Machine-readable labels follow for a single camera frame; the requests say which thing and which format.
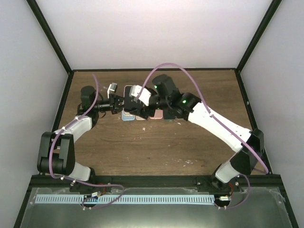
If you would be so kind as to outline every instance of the wire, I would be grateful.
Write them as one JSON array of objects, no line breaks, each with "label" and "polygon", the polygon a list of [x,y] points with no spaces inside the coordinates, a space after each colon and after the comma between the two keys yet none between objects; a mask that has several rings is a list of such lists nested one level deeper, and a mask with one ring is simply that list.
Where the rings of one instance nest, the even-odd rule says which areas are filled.
[{"label": "wire", "polygon": [[[94,74],[93,75],[93,78],[95,80],[95,83],[96,83],[96,91],[98,91],[99,87],[98,87],[98,81],[97,81],[97,78]],[[84,185],[87,185],[87,186],[91,186],[91,187],[118,187],[118,188],[121,188],[123,191],[122,193],[117,197],[115,198],[114,200],[112,200],[111,202],[103,205],[102,207],[105,207],[105,206],[108,206],[108,205],[111,205],[112,203],[116,202],[117,200],[119,200],[123,194],[124,194],[124,187],[120,184],[91,184],[91,183],[87,183],[87,182],[84,182],[84,181],[81,181],[81,180],[74,180],[73,178],[70,178],[70,177],[67,177],[67,176],[55,176],[54,173],[53,173],[53,167],[52,167],[52,160],[53,160],[53,153],[54,153],[54,148],[55,148],[55,145],[56,145],[56,142],[58,140],[58,138],[60,137],[61,133],[63,133],[65,131],[65,129],[68,129],[72,124],[76,123],[77,121],[81,120],[84,116],[86,116],[86,114],[88,114],[88,112],[91,111],[91,109],[94,107],[97,99],[98,99],[98,96],[99,94],[98,93],[95,93],[95,99],[92,103],[92,105],[88,108],[88,110],[86,110],[81,116],[78,117],[78,119],[74,119],[72,120],[71,122],[69,122],[65,127],[63,127],[58,133],[57,135],[55,136],[53,142],[52,142],[52,145],[51,145],[51,148],[50,148],[50,152],[49,152],[49,160],[48,160],[48,168],[49,168],[49,173],[51,175],[52,178],[54,179],[58,179],[58,178],[65,178],[67,180],[71,180],[71,181],[75,181],[75,182],[78,182],[78,183],[81,183],[81,184],[84,184]]]},{"label": "wire", "polygon": [[[122,196],[123,196],[123,195],[120,194],[118,197],[116,197],[116,198],[115,198],[114,200],[112,200],[111,202],[109,202],[109,203],[107,203],[107,204],[104,204],[104,205],[102,205],[102,206],[99,206],[99,207],[97,207],[97,206],[91,207],[91,209],[99,209],[99,208],[104,208],[104,207],[106,207],[106,206],[110,206],[111,204],[113,204],[113,203],[115,203],[116,201],[118,201]],[[85,207],[85,202],[88,201],[88,200],[90,200],[90,199],[96,199],[96,198],[94,198],[94,197],[85,198],[85,199],[82,201],[82,204],[81,204],[82,208]]]},{"label": "wire", "polygon": [[105,191],[105,188],[104,188],[104,190],[102,192],[102,196],[105,195],[105,194],[106,194],[106,191]]},{"label": "wire", "polygon": [[104,117],[105,117],[105,115],[106,115],[106,112],[101,112],[101,113],[103,113],[104,115],[103,115],[103,116],[101,116],[101,117],[99,117],[98,119],[104,118]]},{"label": "wire", "polygon": [[103,101],[104,100],[104,96],[102,96],[100,92],[98,92],[98,95],[100,96],[101,101]]},{"label": "wire", "polygon": [[77,113],[79,113],[81,107],[81,103],[77,106]]},{"label": "wire", "polygon": [[[188,77],[189,79],[192,81],[192,83],[194,84],[196,90],[198,91],[198,94],[199,94],[199,97],[201,99],[201,102],[204,104],[207,112],[209,114],[211,114],[211,111],[200,91],[200,88],[199,86],[197,85],[197,83],[195,82],[195,80],[193,79],[193,77],[184,69],[182,68],[180,65],[177,65],[175,63],[163,63],[163,64],[160,64],[158,65],[156,68],[154,68],[147,76],[146,80],[144,81],[143,85],[142,85],[142,89],[140,90],[139,94],[137,95],[137,99],[140,97],[140,95],[142,94],[142,91],[143,89],[145,88],[148,80],[150,79],[151,75],[159,68],[163,67],[163,66],[173,66],[173,67],[177,67],[179,68],[182,72],[184,72]],[[268,174],[268,168],[267,166],[265,165],[265,163],[262,161],[262,159],[258,156],[258,154],[244,141],[242,140],[237,134],[235,134],[230,128],[228,128],[226,125],[224,125],[217,117],[214,116],[214,114],[211,114],[211,117],[214,118],[215,121],[217,121],[223,128],[225,128],[230,134],[232,134],[234,137],[236,137],[254,156],[255,158],[258,160],[259,163],[261,163],[261,165],[263,166],[264,170],[265,171],[260,171],[264,174]]]},{"label": "wire", "polygon": [[[246,195],[245,199],[244,199],[242,202],[240,202],[240,203],[238,203],[237,205],[234,205],[234,206],[232,206],[232,207],[229,207],[229,205],[228,205],[228,207],[226,207],[225,210],[226,210],[226,209],[233,209],[233,208],[237,208],[237,207],[241,206],[242,204],[244,204],[244,203],[246,202],[246,200],[247,200],[248,197],[249,197],[249,193],[250,193],[250,189],[251,189],[249,179],[248,179],[248,177],[247,177],[246,175],[243,175],[243,174],[240,174],[240,175],[242,175],[242,176],[246,179],[246,181],[247,181],[247,184],[248,184],[247,195]],[[214,205],[215,205],[217,208],[219,208],[219,209],[223,208],[223,207],[218,206],[216,203],[214,203]]]},{"label": "wire", "polygon": [[166,103],[167,103],[168,107],[169,107],[170,109],[173,109],[172,106],[169,104],[168,96],[165,96],[165,99],[166,99]]},{"label": "wire", "polygon": [[103,84],[101,84],[100,82],[98,82],[98,84],[102,87],[102,88],[104,88],[104,89],[108,89],[108,87],[106,87],[106,86],[104,86]]},{"label": "wire", "polygon": [[230,186],[230,188],[231,188],[231,194],[230,194],[230,197],[231,197],[231,199],[232,199],[232,194],[233,194],[233,186],[232,186],[232,184],[231,183],[228,183],[228,185]]}]

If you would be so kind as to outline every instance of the blue phone case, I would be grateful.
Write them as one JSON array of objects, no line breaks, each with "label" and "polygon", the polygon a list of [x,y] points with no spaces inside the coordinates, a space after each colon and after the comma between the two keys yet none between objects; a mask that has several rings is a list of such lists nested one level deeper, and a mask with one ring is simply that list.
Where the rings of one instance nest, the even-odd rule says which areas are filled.
[{"label": "blue phone case", "polygon": [[124,112],[122,111],[122,120],[123,121],[135,120],[135,115],[125,115]]}]

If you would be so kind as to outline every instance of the smartphone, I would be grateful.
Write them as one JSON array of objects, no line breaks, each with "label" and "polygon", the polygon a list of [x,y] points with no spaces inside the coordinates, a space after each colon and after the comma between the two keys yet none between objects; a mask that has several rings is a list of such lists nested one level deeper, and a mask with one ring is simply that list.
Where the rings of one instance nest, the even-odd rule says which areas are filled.
[{"label": "smartphone", "polygon": [[162,115],[164,120],[175,120],[175,116],[169,113],[168,109],[163,110]]},{"label": "smartphone", "polygon": [[[123,90],[123,94],[124,94],[124,104],[126,104],[126,100],[127,100],[127,103],[129,103],[129,100],[131,99],[130,98],[130,90],[131,90],[131,85],[126,85],[124,87],[124,90]],[[129,112],[126,112],[123,108],[123,111],[122,111],[122,120],[123,121],[130,121],[130,120],[135,120],[135,115],[132,115],[130,114]]]},{"label": "smartphone", "polygon": [[153,117],[150,116],[150,119],[152,119],[152,120],[162,119],[162,110],[161,109],[156,109],[154,116]]}]

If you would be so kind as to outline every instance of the pink phone case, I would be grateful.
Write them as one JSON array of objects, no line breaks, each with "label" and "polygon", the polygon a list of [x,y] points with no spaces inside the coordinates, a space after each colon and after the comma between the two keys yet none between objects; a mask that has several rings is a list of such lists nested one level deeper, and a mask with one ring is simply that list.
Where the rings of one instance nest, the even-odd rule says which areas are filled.
[{"label": "pink phone case", "polygon": [[152,119],[152,120],[160,120],[160,119],[162,119],[162,110],[161,109],[155,110],[154,117],[150,117],[150,119]]}]

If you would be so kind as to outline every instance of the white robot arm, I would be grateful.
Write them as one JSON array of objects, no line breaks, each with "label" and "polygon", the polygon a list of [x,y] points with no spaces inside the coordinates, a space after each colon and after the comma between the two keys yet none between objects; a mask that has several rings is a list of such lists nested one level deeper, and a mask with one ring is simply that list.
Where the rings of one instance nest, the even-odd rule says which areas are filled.
[{"label": "white robot arm", "polygon": [[68,176],[74,180],[88,181],[94,169],[83,166],[75,161],[74,143],[87,131],[91,130],[97,123],[99,113],[110,111],[112,114],[120,112],[123,108],[123,98],[115,95],[117,84],[112,83],[107,90],[107,98],[98,100],[92,109],[84,115],[85,111],[92,105],[96,91],[92,86],[81,89],[81,101],[78,106],[77,115],[68,127],[63,127],[54,132],[42,134],[38,154],[37,169],[40,172],[49,172],[49,154],[51,144],[56,135],[60,134],[54,149],[60,149],[60,153],[54,153],[52,158],[52,170],[55,174]]},{"label": "white robot arm", "polygon": [[[160,77],[163,78],[158,80],[155,85],[155,88],[158,90],[158,92],[167,94],[171,93],[172,96],[178,97],[174,95],[174,89],[169,89],[169,85],[162,85],[160,83],[160,81],[166,81],[167,83],[168,79],[166,79],[165,75],[162,75]],[[134,85],[131,89],[130,96],[134,97],[135,100],[139,99],[145,104],[145,106],[159,105],[161,109],[163,108],[161,106],[161,104],[164,103],[162,102],[162,99],[159,98],[155,101],[155,95],[153,95],[151,93],[151,90],[148,90],[147,88],[143,88],[141,95],[138,96],[141,90],[142,87],[140,85]],[[231,122],[227,118],[221,116],[220,114],[216,113],[210,108],[209,110],[211,111],[211,113],[209,113],[205,105],[200,102],[200,99],[193,100],[190,95],[192,94],[180,95],[181,98],[179,98],[179,100],[177,99],[176,102],[170,103],[171,107],[179,110],[177,111],[178,114],[181,113],[180,110],[185,111],[184,113],[186,114],[182,116],[185,120],[188,120],[191,123],[197,124],[205,128],[206,130],[220,138],[222,141],[224,141],[235,152],[235,154],[228,161],[221,164],[214,172],[213,176],[216,181],[213,182],[213,184],[215,185],[215,187],[220,188],[222,183],[228,183],[232,178],[238,176],[240,173],[247,175],[250,174],[254,166],[256,165],[257,160],[253,158],[252,154],[247,151],[247,148],[244,147],[240,140],[233,136],[229,131],[224,129],[223,126],[221,126],[214,118],[212,118],[212,115],[214,115],[225,126],[227,126],[235,134],[237,134],[243,141],[248,142],[249,144],[254,144],[255,149],[258,151],[264,148],[264,146],[262,145],[264,143],[263,133],[258,129],[256,129],[255,132],[252,132],[250,129],[239,126]],[[190,103],[190,109],[183,107],[188,103]]]}]

